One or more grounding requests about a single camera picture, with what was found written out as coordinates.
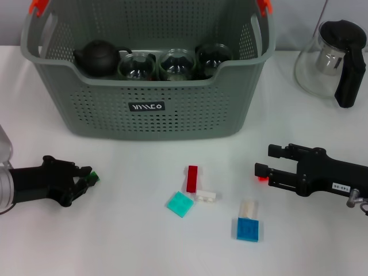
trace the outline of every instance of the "red light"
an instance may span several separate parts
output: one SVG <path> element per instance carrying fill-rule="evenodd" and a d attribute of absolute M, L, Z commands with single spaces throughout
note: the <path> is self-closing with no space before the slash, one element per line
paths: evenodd
<path fill-rule="evenodd" d="M 268 181 L 269 178 L 268 177 L 258 177 L 259 181 Z"/>

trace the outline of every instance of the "white block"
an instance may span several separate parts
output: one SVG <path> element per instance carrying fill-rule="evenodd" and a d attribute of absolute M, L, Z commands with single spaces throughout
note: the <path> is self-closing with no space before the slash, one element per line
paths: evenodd
<path fill-rule="evenodd" d="M 243 200 L 240 205 L 239 217 L 255 220 L 256 215 L 257 215 L 257 210 L 258 210 L 258 204 L 256 201 Z"/>
<path fill-rule="evenodd" d="M 195 194 L 199 201 L 214 202 L 216 199 L 216 193 L 210 191 L 197 190 Z"/>

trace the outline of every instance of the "glass cup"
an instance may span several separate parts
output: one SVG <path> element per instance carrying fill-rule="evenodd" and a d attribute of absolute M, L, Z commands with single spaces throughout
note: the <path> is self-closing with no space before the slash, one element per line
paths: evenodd
<path fill-rule="evenodd" d="M 196 60 L 183 49 L 172 49 L 162 55 L 159 62 L 161 81 L 190 81 L 193 79 Z"/>
<path fill-rule="evenodd" d="M 205 44 L 195 49 L 200 78 L 211 78 L 222 62 L 232 60 L 229 47 L 223 44 Z"/>
<path fill-rule="evenodd" d="M 123 57 L 118 65 L 119 79 L 123 81 L 154 81 L 156 74 L 155 56 L 131 53 Z"/>

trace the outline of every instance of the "orange clip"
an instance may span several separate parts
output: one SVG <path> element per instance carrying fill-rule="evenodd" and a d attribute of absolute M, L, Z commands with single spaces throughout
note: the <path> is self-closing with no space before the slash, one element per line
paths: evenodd
<path fill-rule="evenodd" d="M 269 14 L 273 13 L 271 0 L 257 0 L 257 3 L 258 3 L 260 14 L 262 15 L 262 17 L 266 16 L 266 7 L 269 10 Z"/>
<path fill-rule="evenodd" d="M 42 14 L 44 13 L 44 10 L 46 9 L 48 2 L 49 0 L 33 0 L 32 4 L 30 4 L 30 7 L 29 7 L 29 14 L 32 14 L 33 9 L 36 7 L 38 9 L 37 17 L 42 16 Z"/>

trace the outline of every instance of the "label sticker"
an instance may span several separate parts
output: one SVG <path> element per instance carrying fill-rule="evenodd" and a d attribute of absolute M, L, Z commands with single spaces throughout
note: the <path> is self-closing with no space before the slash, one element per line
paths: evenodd
<path fill-rule="evenodd" d="M 130 102 L 128 103 L 129 110 L 132 112 L 142 111 L 164 111 L 164 102 Z"/>
<path fill-rule="evenodd" d="M 345 191 L 347 193 L 350 193 L 350 187 L 349 186 L 333 183 L 332 188 L 335 189 L 335 190 Z"/>

